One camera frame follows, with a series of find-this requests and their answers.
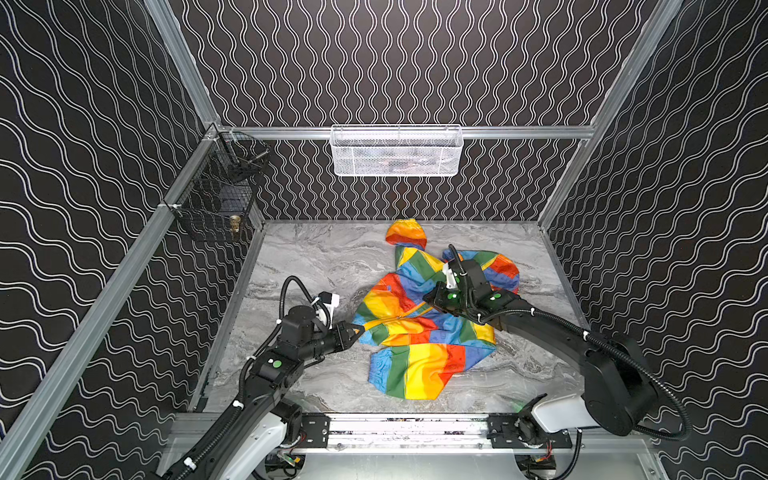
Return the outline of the rainbow striped jacket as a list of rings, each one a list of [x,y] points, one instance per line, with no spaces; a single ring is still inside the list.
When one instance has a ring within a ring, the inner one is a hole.
[[[427,237],[414,219],[395,221],[386,241],[395,247],[395,270],[365,295],[353,322],[365,328],[360,342],[378,346],[368,381],[405,400],[435,400],[448,381],[496,350],[494,329],[441,313],[423,301],[453,259],[426,252]]]

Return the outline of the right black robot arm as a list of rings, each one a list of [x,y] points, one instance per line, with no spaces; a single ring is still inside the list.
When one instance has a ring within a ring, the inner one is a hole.
[[[542,394],[518,415],[521,439],[538,444],[545,435],[571,428],[601,428],[616,436],[631,432],[682,442],[692,430],[682,401],[649,369],[637,343],[628,337],[607,338],[542,310],[520,295],[491,285],[479,264],[454,260],[445,280],[425,294],[425,302],[442,313],[477,326],[522,337],[567,362],[583,379],[579,393]],[[681,425],[676,432],[656,430],[642,421],[667,398]]]

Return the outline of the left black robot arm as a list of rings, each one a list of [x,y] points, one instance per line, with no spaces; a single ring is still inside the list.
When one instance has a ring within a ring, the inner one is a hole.
[[[301,408],[285,399],[305,369],[350,349],[365,328],[335,321],[295,275],[285,279],[278,320],[240,370],[234,398],[201,438],[152,479],[250,479],[269,454],[305,436]]]

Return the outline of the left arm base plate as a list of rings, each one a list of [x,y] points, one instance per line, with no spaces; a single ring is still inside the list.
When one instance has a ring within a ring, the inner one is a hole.
[[[278,416],[268,413],[258,422],[260,432],[276,449],[313,449],[328,445],[331,418],[321,413]]]

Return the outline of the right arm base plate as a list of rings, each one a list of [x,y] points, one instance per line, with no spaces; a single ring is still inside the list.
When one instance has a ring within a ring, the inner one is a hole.
[[[489,414],[486,438],[493,449],[571,449],[573,444],[565,430],[544,431],[532,417],[518,414]]]

